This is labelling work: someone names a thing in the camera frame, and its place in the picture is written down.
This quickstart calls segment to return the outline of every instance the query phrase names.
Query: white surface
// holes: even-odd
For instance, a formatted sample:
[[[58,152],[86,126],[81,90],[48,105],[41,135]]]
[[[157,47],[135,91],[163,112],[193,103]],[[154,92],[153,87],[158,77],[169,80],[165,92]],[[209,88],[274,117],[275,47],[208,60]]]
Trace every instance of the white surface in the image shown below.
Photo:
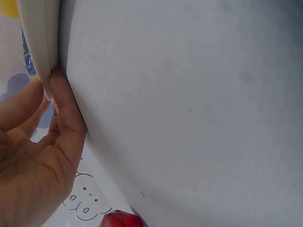
[[[150,227],[303,223],[297,1],[65,0],[89,146]]]
[[[48,77],[58,62],[59,5],[59,0],[18,0],[27,46],[49,100],[52,93]]]

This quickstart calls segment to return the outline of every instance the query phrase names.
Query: red object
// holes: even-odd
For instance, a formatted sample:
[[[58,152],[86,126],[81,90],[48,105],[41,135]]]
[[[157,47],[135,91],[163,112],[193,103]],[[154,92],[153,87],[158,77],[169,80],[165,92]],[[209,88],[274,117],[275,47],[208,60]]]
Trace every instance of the red object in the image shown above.
[[[104,215],[99,227],[144,227],[141,219],[121,210]]]

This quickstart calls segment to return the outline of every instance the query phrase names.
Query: purple shape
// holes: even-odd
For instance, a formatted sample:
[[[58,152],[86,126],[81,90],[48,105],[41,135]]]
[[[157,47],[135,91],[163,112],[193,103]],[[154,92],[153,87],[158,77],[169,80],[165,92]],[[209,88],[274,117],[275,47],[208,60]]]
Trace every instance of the purple shape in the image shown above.
[[[26,86],[30,81],[30,78],[25,73],[18,73],[11,78],[9,78],[7,84],[7,92],[0,96],[0,101],[12,97],[18,91]],[[40,129],[47,129],[50,125],[51,119],[53,115],[53,104],[50,103],[49,107],[42,115],[38,128]]]

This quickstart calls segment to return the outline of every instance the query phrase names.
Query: black line drawing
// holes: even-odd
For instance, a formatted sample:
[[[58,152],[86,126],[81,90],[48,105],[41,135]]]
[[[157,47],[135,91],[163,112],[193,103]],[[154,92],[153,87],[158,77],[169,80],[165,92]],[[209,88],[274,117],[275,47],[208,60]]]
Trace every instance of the black line drawing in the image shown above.
[[[107,214],[113,208],[102,193],[96,192],[96,188],[98,186],[92,175],[77,171],[74,187],[63,205],[74,211],[82,221],[91,221],[98,215]]]

